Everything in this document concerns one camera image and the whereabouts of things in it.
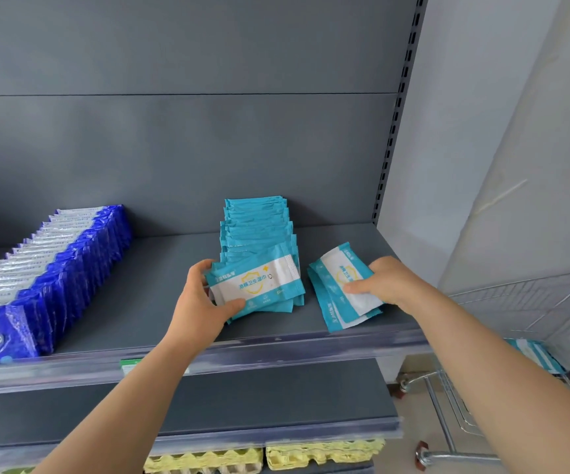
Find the lower shelf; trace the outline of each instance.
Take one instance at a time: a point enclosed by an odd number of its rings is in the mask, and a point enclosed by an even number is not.
[[[0,470],[36,465],[113,387],[0,394]],[[362,359],[187,377],[151,454],[401,435],[375,360]]]
[[[328,333],[306,266],[345,241],[365,263],[393,254],[373,224],[296,233],[305,306],[292,313],[253,313],[226,326],[188,374],[409,354],[427,346],[414,319],[389,305],[359,326]],[[54,355],[0,366],[0,393],[119,381],[121,359],[141,358],[161,340],[188,268],[219,250],[218,234],[134,240]]]

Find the blue and silver package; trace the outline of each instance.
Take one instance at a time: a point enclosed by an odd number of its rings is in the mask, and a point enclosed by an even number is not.
[[[313,262],[310,268],[318,275],[331,301],[339,310],[340,317],[347,324],[367,316],[372,310],[384,304],[373,294],[347,294],[342,290],[344,284],[348,282],[366,279],[373,275],[371,269],[353,252],[349,243],[330,250]]]
[[[58,210],[0,260],[0,363],[53,352],[122,258],[122,205]]]
[[[287,200],[283,197],[226,199],[224,221],[220,223],[222,265],[236,263],[266,248],[285,243],[298,273],[300,260],[293,223],[289,221]],[[293,311],[305,303],[304,294],[292,300],[262,306],[259,311]]]
[[[322,284],[322,281],[320,280],[318,274],[311,268],[307,268],[307,274],[309,275],[309,279],[312,282],[313,289],[316,291],[316,297],[318,298],[320,309],[322,310],[322,317],[327,324],[329,332],[341,331],[342,329],[357,326],[358,324],[363,323],[373,316],[381,314],[382,310],[375,308],[352,322],[344,321],[340,315],[340,311],[338,310],[336,304],[331,300],[331,296],[329,296],[328,290],[324,284]]]
[[[217,304],[238,298],[246,300],[245,307],[232,319],[305,293],[287,243],[267,248],[237,263],[211,269],[206,273],[206,280]]]

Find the white wall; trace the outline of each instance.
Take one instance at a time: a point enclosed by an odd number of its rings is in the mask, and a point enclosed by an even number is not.
[[[428,1],[378,229],[434,285],[559,1]]]
[[[559,7],[473,213],[440,283],[445,292],[570,272],[570,0]]]

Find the tile floor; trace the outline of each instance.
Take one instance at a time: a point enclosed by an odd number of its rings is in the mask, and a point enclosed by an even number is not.
[[[460,429],[452,408],[443,392],[437,393],[439,403],[446,415],[458,451],[488,453],[493,451],[484,437],[467,434]],[[399,415],[404,418],[403,439],[386,441],[384,450],[373,458],[376,474],[416,474],[414,458],[415,447],[420,440],[430,445],[432,451],[447,450],[445,438],[439,425],[439,419],[432,407],[427,392],[407,394],[401,400],[395,400]],[[506,474],[501,465],[459,463],[440,461],[426,469],[428,474]]]

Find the row of blue packages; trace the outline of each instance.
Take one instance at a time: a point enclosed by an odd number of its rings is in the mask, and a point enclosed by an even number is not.
[[[0,259],[0,363],[52,353],[130,243],[122,205],[58,210]]]
[[[283,197],[226,199],[224,221],[220,223],[220,242],[221,263],[216,263],[214,269],[285,243],[300,272],[294,225],[289,221],[289,208]],[[305,296],[301,294],[290,300],[262,306],[259,310],[290,313],[294,306],[303,306],[304,303]]]
[[[379,306],[384,302],[373,294],[347,294],[342,290],[348,282],[373,275],[349,243],[323,254],[311,263],[307,274],[316,291],[329,332],[357,326],[382,312]]]

